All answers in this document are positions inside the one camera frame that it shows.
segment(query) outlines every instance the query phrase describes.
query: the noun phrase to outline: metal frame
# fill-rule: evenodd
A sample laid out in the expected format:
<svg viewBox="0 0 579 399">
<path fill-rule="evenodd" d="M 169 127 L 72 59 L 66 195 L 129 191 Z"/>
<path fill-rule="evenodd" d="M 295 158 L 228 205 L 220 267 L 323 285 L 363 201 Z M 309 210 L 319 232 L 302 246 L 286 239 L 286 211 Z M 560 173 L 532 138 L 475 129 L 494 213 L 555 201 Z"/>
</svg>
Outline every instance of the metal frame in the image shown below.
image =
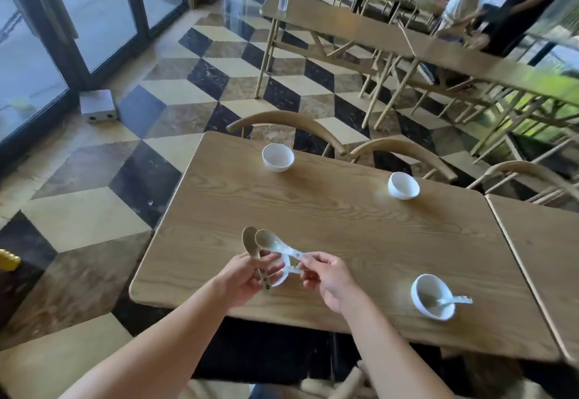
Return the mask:
<svg viewBox="0 0 579 399">
<path fill-rule="evenodd" d="M 78 105 L 79 92 L 100 88 L 129 58 L 145 51 L 188 8 L 186 0 L 181 0 L 177 8 L 155 26 L 149 27 L 143 0 L 128 0 L 128 3 L 136 35 L 90 73 L 74 39 L 68 37 L 68 44 L 64 42 L 45 11 L 39 10 L 43 7 L 41 0 L 18 0 L 18 5 L 26 9 L 30 23 L 69 89 L 0 141 L 0 174 L 9 171 L 26 152 L 61 123 L 63 117 Z"/>
</svg>

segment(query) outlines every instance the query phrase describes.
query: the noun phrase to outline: curved chair backrest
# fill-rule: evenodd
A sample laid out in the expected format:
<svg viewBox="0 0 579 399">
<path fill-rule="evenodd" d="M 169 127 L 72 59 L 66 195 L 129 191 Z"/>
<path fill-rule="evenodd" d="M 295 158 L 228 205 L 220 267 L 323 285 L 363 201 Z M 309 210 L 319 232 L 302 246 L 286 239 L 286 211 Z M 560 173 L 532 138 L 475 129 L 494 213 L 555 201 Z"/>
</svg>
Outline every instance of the curved chair backrest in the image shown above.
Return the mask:
<svg viewBox="0 0 579 399">
<path fill-rule="evenodd" d="M 250 115 L 248 117 L 243 117 L 242 119 L 236 120 L 234 123 L 228 125 L 227 131 L 233 133 L 240 128 L 245 126 L 255 125 L 255 124 L 272 124 L 272 125 L 286 125 L 297 129 L 303 129 L 304 131 L 314 134 L 319 138 L 327 141 L 331 146 L 336 149 L 340 155 L 345 155 L 348 153 L 346 148 L 340 143 L 340 141 L 326 128 L 316 122 L 314 119 L 310 119 L 302 114 L 291 111 L 265 111 L 258 112 L 257 114 Z"/>
<path fill-rule="evenodd" d="M 352 163 L 357 163 L 362 154 L 370 151 L 387 151 L 406 155 L 418 161 L 423 161 L 432 168 L 439 170 L 448 181 L 452 182 L 457 179 L 457 175 L 451 168 L 446 166 L 444 161 L 413 141 L 395 139 L 393 137 L 383 137 L 381 139 L 367 141 L 351 151 Z"/>
<path fill-rule="evenodd" d="M 474 183 L 470 184 L 467 189 L 472 189 L 497 172 L 512 172 L 535 176 L 546 181 L 547 183 L 557 186 L 559 189 L 568 193 L 579 201 L 579 191 L 575 189 L 572 184 L 568 183 L 555 172 L 547 169 L 545 166 L 537 165 L 529 161 L 505 161 L 503 163 L 491 166 L 489 169 L 487 169 L 483 176 L 474 181 Z"/>
</svg>

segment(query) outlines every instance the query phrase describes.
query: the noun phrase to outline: tiled floor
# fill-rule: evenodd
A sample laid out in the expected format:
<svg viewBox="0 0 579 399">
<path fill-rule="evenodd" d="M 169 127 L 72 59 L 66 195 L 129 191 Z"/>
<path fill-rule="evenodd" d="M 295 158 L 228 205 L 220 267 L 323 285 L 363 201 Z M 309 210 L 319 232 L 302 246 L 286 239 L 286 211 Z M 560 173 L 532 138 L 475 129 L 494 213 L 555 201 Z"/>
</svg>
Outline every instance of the tiled floor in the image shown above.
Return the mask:
<svg viewBox="0 0 579 399">
<path fill-rule="evenodd" d="M 358 97 L 360 74 L 290 52 L 276 50 L 262 99 L 253 99 L 271 26 L 259 15 L 263 1 L 220 0 L 184 15 L 110 81 L 119 122 L 88 125 L 74 114 L 3 180 L 0 247 L 23 262 L 13 273 L 0 272 L 0 398 L 57 397 L 167 314 L 134 304 L 127 287 L 207 130 L 226 132 L 240 117 L 280 109 L 315 119 L 349 148 L 383 136 L 416 141 L 444 159 L 462 186 L 488 166 L 472 164 L 468 154 L 485 130 L 484 120 L 453 126 L 437 117 L 442 108 L 437 99 L 411 115 L 419 93 L 409 90 L 374 131 L 390 99 L 385 89 L 370 127 L 363 129 L 368 101 Z M 303 48 L 313 42 L 292 26 L 284 29 L 283 41 Z M 330 41 L 324 45 L 334 47 Z M 361 47 L 344 56 L 355 62 L 370 57 Z M 402 63 L 396 77 L 404 68 Z M 394 86 L 392 77 L 386 87 Z M 271 125 L 254 127 L 249 138 L 314 154 L 325 146 L 308 133 Z M 362 162 L 414 175 L 429 170 L 383 152 Z M 502 192 L 519 198 L 530 193 L 528 185 L 516 184 Z M 291 364 L 303 366 L 301 360 Z M 456 364 L 464 367 L 462 360 Z M 190 387 L 183 398 L 193 397 L 195 386 Z"/>
</svg>

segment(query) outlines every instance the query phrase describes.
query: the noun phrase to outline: white shirt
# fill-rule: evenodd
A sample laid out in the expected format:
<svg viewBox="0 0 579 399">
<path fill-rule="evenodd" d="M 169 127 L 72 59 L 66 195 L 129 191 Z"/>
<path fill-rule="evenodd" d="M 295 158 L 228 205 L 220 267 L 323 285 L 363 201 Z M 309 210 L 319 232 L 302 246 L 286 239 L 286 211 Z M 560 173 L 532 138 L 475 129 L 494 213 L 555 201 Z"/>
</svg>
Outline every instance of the white shirt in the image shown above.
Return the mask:
<svg viewBox="0 0 579 399">
<path fill-rule="evenodd" d="M 437 30 L 451 27 L 460 20 L 478 10 L 479 0 L 449 0 L 442 14 L 442 20 Z"/>
</svg>

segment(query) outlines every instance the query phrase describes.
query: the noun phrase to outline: person in black clothing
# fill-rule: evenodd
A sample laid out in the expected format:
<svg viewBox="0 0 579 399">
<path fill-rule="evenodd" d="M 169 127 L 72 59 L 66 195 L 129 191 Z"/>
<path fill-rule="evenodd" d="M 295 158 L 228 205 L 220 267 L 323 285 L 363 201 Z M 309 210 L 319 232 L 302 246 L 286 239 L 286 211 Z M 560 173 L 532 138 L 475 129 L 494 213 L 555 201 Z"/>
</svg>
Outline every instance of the person in black clothing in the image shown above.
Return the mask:
<svg viewBox="0 0 579 399">
<path fill-rule="evenodd" d="M 495 56 L 507 56 L 520 38 L 543 14 L 554 0 L 506 0 L 499 14 L 508 14 L 502 20 L 490 21 L 484 33 L 490 42 L 483 50 Z"/>
</svg>

